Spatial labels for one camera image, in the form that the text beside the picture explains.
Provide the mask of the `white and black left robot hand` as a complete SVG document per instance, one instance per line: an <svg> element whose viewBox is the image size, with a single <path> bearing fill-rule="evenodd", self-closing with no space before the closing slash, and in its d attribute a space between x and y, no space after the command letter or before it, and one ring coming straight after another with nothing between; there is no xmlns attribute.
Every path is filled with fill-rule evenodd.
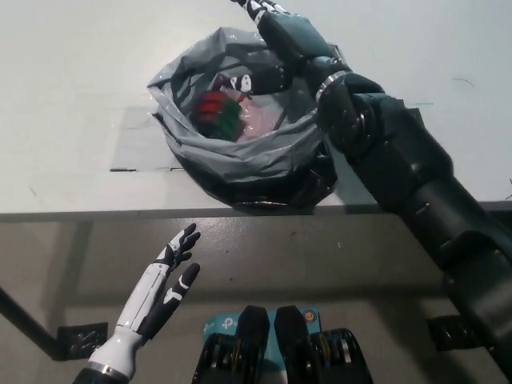
<svg viewBox="0 0 512 384"><path fill-rule="evenodd" d="M191 258L201 234L194 223L181 230L145 269L121 312L112 336L90 356L76 383L128 383L136 371L136 354L163 328L189 291L200 271L193 262L175 284L166 288L171 273Z"/></svg>

